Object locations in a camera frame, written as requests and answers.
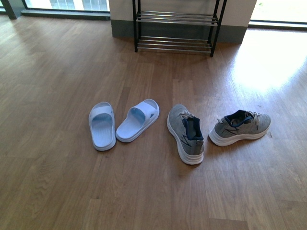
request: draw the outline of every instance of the window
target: window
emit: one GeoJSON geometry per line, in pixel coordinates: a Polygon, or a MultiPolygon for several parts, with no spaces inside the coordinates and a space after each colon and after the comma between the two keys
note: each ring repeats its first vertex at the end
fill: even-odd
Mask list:
{"type": "Polygon", "coordinates": [[[25,0],[30,9],[109,12],[108,0],[25,0]]]}
{"type": "Polygon", "coordinates": [[[257,0],[251,20],[307,23],[306,0],[257,0]]]}

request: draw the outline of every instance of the white sneaker sole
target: white sneaker sole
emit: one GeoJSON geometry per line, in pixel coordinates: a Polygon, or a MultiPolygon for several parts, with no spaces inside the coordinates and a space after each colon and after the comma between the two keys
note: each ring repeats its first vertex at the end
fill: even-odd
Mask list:
{"type": "Polygon", "coordinates": [[[175,133],[175,131],[172,129],[170,123],[169,123],[169,116],[167,116],[167,128],[169,130],[169,132],[172,134],[172,136],[175,138],[176,142],[177,142],[177,148],[178,148],[178,153],[180,158],[182,159],[182,161],[185,164],[189,164],[189,165],[194,165],[194,164],[200,164],[203,161],[203,152],[199,155],[189,155],[187,154],[182,145],[181,145],[181,141],[179,139],[179,137],[177,136],[177,134],[175,133]]]}
{"type": "Polygon", "coordinates": [[[215,129],[213,128],[213,130],[211,130],[211,132],[209,133],[209,137],[212,140],[212,142],[218,146],[227,146],[227,145],[231,145],[235,142],[237,142],[238,140],[255,140],[255,139],[259,139],[260,137],[264,136],[269,127],[264,130],[261,133],[257,133],[257,134],[240,134],[240,135],[235,135],[229,138],[223,138],[221,136],[219,136],[215,129]]]}

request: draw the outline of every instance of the metal shoe rack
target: metal shoe rack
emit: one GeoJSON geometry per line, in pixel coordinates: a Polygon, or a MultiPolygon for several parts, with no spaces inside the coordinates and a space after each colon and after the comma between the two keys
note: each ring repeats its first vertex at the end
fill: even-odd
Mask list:
{"type": "Polygon", "coordinates": [[[136,0],[132,0],[135,52],[138,52],[139,49],[151,49],[196,52],[210,54],[210,56],[213,57],[227,0],[222,0],[222,2],[221,13],[218,17],[217,11],[220,5],[220,0],[216,0],[213,14],[142,11],[141,0],[137,0],[137,3],[136,0]],[[210,30],[207,40],[142,36],[142,23],[201,25],[209,26],[210,30]]]}

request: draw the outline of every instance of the gray sneaker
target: gray sneaker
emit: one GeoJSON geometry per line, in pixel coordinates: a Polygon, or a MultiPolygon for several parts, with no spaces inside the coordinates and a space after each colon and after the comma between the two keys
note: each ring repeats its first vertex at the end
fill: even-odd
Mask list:
{"type": "Polygon", "coordinates": [[[199,164],[203,160],[203,136],[200,120],[186,107],[176,104],[168,114],[167,127],[177,141],[179,156],[186,164],[199,164]]]}
{"type": "Polygon", "coordinates": [[[210,139],[218,146],[226,146],[238,140],[258,139],[268,131],[271,118],[267,114],[259,114],[238,110],[234,114],[217,119],[210,139]]]}

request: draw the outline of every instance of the slipper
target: slipper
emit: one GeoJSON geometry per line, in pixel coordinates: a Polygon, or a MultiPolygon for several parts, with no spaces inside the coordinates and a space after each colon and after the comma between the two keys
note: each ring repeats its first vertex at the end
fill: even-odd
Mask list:
{"type": "Polygon", "coordinates": [[[159,106],[152,99],[146,99],[132,107],[128,111],[127,118],[116,130],[117,139],[121,142],[135,140],[145,129],[156,121],[159,114],[159,106]]]}
{"type": "Polygon", "coordinates": [[[108,102],[95,105],[88,117],[94,148],[109,150],[115,145],[115,121],[112,106],[108,102]]]}

